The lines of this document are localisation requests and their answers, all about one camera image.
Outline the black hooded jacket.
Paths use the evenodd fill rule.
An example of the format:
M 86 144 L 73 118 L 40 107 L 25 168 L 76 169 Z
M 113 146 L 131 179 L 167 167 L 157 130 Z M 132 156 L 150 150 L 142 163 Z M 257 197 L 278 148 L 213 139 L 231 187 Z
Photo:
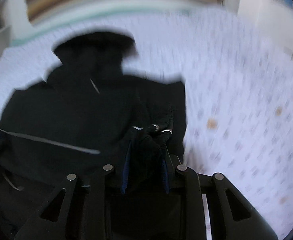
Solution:
M 0 117 L 0 239 L 82 239 L 83 209 L 94 172 L 110 162 L 132 127 L 128 239 L 146 239 L 146 208 L 157 191 L 150 125 L 168 128 L 170 154 L 184 154 L 182 81 L 125 75 L 134 39 L 97 31 L 54 48 L 60 65 L 44 81 L 13 92 Z

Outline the green bed sheet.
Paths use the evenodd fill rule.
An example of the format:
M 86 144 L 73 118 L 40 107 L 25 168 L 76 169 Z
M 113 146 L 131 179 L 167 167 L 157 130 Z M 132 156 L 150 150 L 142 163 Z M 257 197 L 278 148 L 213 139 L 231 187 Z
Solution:
M 53 15 L 44 17 L 34 23 L 19 23 L 12 26 L 12 38 L 10 46 L 20 46 L 37 36 L 41 36 L 47 32 L 61 28 L 65 25 L 74 24 L 77 22 L 85 21 L 91 18 L 107 17 L 115 14 L 126 14 L 143 11 L 188 11 L 187 7 L 159 7 L 152 5 L 137 5 L 130 6 L 128 4 L 122 4 L 117 6 L 107 5 L 105 7 L 88 7 L 81 6 L 71 10 L 65 10 L 57 12 Z

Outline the white floral bedspread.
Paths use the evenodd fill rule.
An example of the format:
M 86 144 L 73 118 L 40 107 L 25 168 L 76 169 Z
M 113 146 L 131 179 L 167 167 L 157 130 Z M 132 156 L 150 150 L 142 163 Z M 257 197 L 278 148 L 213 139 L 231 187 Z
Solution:
M 293 229 L 293 60 L 220 7 L 94 17 L 6 48 L 0 114 L 11 93 L 46 76 L 52 46 L 96 29 L 130 33 L 138 58 L 124 71 L 186 86 L 185 163 L 229 178 L 279 239 Z

